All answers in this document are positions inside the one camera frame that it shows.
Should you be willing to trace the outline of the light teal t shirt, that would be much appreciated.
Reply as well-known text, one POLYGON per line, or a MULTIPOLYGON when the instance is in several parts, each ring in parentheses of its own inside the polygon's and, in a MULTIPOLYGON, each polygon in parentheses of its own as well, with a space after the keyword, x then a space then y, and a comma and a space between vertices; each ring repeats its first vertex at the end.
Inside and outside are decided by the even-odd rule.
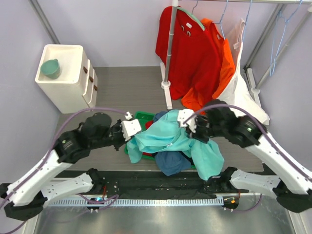
POLYGON ((164 151, 179 151, 195 165, 201 179, 208 180, 212 176, 219 175, 224 158, 218 145, 212 140, 204 144, 189 138, 186 129, 179 126, 177 116, 178 110, 157 113, 153 124, 127 143, 130 162, 138 163, 143 152, 157 154, 164 151))

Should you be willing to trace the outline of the dark blue t shirt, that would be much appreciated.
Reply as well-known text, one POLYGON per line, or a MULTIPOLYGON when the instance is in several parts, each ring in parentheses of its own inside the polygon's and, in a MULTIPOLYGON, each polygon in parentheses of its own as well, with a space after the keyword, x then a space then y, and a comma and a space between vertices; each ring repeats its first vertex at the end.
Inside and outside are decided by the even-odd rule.
POLYGON ((171 176, 191 168, 191 162, 179 151, 158 152, 155 155, 158 168, 166 175, 171 176))

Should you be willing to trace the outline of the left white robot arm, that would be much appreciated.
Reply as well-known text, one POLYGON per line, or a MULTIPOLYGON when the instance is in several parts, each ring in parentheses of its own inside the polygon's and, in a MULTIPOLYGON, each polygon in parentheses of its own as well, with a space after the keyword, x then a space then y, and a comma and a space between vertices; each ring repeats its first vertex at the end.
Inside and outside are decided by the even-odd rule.
POLYGON ((27 221, 37 216, 50 203, 80 193, 100 194, 105 180, 98 170, 91 168, 81 175, 62 183, 49 185, 59 173, 80 159, 89 156, 93 149, 113 146, 115 150, 141 131, 140 123, 130 113, 124 121, 112 124, 105 113, 95 113, 81 122, 76 129, 62 133, 52 149, 28 173, 14 183, 3 183, 0 196, 8 218, 27 221))

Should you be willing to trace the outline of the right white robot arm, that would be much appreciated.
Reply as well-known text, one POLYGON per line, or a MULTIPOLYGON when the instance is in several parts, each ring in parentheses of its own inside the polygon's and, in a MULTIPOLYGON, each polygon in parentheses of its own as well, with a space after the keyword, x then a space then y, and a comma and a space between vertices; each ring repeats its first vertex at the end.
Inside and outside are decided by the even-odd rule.
POLYGON ((252 153, 274 172, 274 175, 258 175, 227 167, 207 180, 207 189, 217 193, 241 190, 260 193, 294 213, 311 209, 311 171, 287 153, 246 110, 217 99, 197 112, 179 111, 177 121, 190 138, 207 143, 211 138, 223 137, 252 153))

